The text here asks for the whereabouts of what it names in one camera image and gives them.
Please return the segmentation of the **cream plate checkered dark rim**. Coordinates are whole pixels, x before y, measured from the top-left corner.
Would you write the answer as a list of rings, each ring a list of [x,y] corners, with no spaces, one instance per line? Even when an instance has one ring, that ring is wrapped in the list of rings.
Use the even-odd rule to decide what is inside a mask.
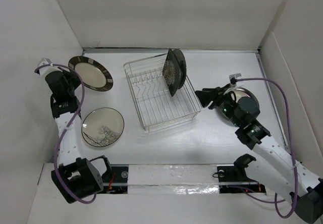
[[[68,66],[81,76],[85,86],[89,89],[106,92],[113,87],[114,81],[110,72],[94,59],[75,56],[69,60]]]

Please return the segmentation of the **cream plate brown rim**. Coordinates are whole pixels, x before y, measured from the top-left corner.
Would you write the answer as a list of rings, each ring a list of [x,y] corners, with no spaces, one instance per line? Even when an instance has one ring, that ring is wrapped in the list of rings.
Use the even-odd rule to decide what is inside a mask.
[[[260,114],[257,98],[245,88],[233,90],[237,96],[237,107],[234,109],[234,116],[237,118],[239,127],[249,125]]]

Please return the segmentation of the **black floral square plate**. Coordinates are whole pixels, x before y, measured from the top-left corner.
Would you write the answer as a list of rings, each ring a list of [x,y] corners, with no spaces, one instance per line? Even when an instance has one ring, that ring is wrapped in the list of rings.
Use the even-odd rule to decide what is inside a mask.
[[[182,71],[179,61],[176,58],[173,50],[169,49],[163,66],[162,75],[168,86],[171,97],[176,94],[182,79]]]

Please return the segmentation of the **grey reindeer round plate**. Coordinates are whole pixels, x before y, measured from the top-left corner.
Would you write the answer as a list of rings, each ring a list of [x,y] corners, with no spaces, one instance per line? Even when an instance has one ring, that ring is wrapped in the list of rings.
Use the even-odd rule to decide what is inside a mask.
[[[186,66],[186,59],[185,59],[185,56],[183,54],[183,52],[176,48],[173,50],[173,53],[176,57],[176,59],[178,60],[178,63],[179,63],[179,66],[180,66],[180,69],[181,69],[181,81],[180,81],[180,84],[179,84],[179,87],[178,89],[181,89],[183,86],[184,86],[184,83],[186,81],[186,75],[187,75],[187,66]]]

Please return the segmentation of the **cream plate tree pattern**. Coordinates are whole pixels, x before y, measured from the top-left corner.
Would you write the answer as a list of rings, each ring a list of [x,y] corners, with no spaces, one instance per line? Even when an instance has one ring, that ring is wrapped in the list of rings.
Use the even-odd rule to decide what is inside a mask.
[[[82,136],[92,147],[108,147],[122,135],[125,127],[124,118],[119,111],[102,107],[92,111],[82,123]]]

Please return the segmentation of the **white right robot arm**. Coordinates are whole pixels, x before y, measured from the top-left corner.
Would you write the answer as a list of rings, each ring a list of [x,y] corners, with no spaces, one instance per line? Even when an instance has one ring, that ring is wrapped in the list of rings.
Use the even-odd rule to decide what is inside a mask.
[[[244,154],[234,162],[233,174],[239,180],[257,181],[295,207],[306,223],[322,216],[322,178],[293,160],[256,118],[259,105],[251,97],[235,98],[228,85],[195,91],[202,107],[217,109],[234,126],[239,141],[256,156]]]

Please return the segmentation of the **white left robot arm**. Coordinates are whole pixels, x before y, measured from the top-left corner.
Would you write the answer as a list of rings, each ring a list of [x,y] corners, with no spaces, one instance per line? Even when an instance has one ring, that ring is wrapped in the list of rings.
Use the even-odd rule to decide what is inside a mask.
[[[50,107],[59,130],[51,179],[68,203],[90,204],[103,190],[103,183],[112,178],[113,170],[106,156],[97,157],[104,164],[96,168],[95,160],[83,157],[79,148],[84,99],[78,99],[75,90],[78,87],[84,89],[85,85],[73,70],[50,67],[40,73],[52,92]]]

